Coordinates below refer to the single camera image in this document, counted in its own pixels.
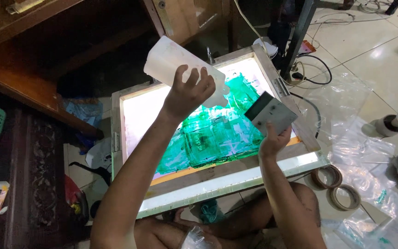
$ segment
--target person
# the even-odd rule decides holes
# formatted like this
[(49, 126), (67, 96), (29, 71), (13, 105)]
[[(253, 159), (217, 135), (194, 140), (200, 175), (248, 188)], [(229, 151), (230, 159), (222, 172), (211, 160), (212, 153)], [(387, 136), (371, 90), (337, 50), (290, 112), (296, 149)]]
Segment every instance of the person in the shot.
[(228, 219), (202, 225), (180, 219), (148, 217), (136, 220), (170, 139), (178, 125), (215, 91), (213, 77), (196, 68), (184, 83), (176, 70), (173, 86), (161, 111), (133, 150), (105, 193), (91, 230), (92, 249), (178, 249), (193, 226), (203, 230), (204, 240), (218, 249), (247, 249), (257, 231), (277, 226), (289, 249), (324, 249), (318, 201), (311, 189), (289, 183), (277, 165), (277, 153), (290, 140), (291, 127), (277, 135), (271, 123), (259, 149), (260, 169), (266, 195), (249, 202)]

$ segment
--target white plastic bottle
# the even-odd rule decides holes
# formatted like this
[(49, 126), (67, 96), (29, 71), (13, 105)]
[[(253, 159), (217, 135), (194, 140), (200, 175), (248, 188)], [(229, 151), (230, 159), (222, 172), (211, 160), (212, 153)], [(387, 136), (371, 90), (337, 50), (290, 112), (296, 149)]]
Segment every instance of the white plastic bottle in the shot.
[(183, 82), (186, 82), (190, 77), (191, 69), (197, 68), (200, 72), (202, 67), (206, 67), (208, 74), (214, 79), (216, 91), (203, 103), (203, 106), (207, 108), (216, 105), (225, 107), (228, 104), (228, 100), (224, 98), (224, 95), (229, 93), (229, 87), (225, 85), (225, 74), (191, 54), (166, 36), (161, 37), (148, 53), (144, 72), (158, 81), (172, 86), (176, 69), (184, 64), (188, 65), (188, 70), (182, 75)]

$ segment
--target masking tape roll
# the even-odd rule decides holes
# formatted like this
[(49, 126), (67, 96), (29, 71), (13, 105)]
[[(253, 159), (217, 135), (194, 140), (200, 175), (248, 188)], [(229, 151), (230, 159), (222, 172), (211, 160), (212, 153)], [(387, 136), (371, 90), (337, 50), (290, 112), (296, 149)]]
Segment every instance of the masking tape roll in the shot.
[[(339, 188), (341, 188), (349, 193), (349, 195), (351, 197), (351, 205), (349, 207), (343, 206), (337, 199), (337, 190)], [(340, 186), (332, 188), (329, 191), (330, 191), (329, 196), (331, 197), (331, 200), (333, 201), (335, 206), (340, 208), (341, 210), (344, 210), (344, 211), (356, 210), (362, 204), (362, 199), (360, 198), (359, 193), (357, 192), (357, 190), (355, 190), (350, 185), (341, 184)]]
[(316, 184), (318, 187), (323, 188), (323, 189), (332, 189), (335, 187), (340, 186), (340, 184), (342, 184), (342, 173), (340, 173), (340, 171), (334, 167), (333, 165), (328, 165), (326, 167), (324, 167), (324, 169), (327, 169), (328, 172), (330, 172), (332, 174), (332, 176), (334, 177), (333, 183), (331, 185), (327, 185), (325, 184), (320, 178), (319, 178), (319, 170), (320, 168), (317, 168), (315, 170), (313, 170), (311, 172), (311, 178), (313, 179), (314, 184)]

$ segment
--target black cable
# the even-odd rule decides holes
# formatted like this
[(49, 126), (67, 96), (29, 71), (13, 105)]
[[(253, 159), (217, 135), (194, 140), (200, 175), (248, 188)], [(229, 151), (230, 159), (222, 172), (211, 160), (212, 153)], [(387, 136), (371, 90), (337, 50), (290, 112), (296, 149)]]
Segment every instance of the black cable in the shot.
[(317, 85), (326, 85), (326, 84), (329, 84), (329, 83), (333, 80), (333, 75), (331, 74), (331, 70), (330, 70), (329, 67), (325, 64), (325, 62), (323, 62), (323, 60), (321, 60), (320, 58), (318, 58), (318, 57), (316, 57), (316, 56), (314, 56), (314, 55), (310, 55), (310, 54), (298, 55), (297, 58), (304, 57), (304, 56), (313, 57), (313, 58), (318, 59), (320, 62), (322, 62), (322, 64), (323, 64), (323, 65), (326, 67), (326, 69), (328, 70), (328, 73), (329, 73), (329, 81), (326, 82), (326, 83), (319, 83), (319, 82), (314, 82), (314, 81), (308, 79), (307, 77), (305, 77), (303, 80), (307, 80), (307, 81), (309, 81), (309, 82), (311, 82), (311, 83), (314, 83), (314, 84), (317, 84)]
[(320, 127), (321, 127), (321, 125), (322, 125), (322, 117), (320, 116), (320, 111), (319, 111), (319, 109), (318, 109), (317, 106), (316, 106), (313, 102), (311, 102), (310, 100), (305, 99), (304, 97), (302, 97), (302, 96), (300, 96), (300, 95), (297, 95), (297, 94), (295, 94), (295, 93), (291, 93), (291, 92), (290, 92), (290, 94), (293, 95), (293, 96), (298, 97), (299, 99), (305, 100), (308, 104), (310, 104), (310, 105), (312, 105), (312, 107), (314, 107), (314, 110), (316, 110), (316, 113), (317, 113), (317, 132), (316, 132), (315, 137), (316, 137), (316, 139), (317, 139), (317, 137), (319, 136)]

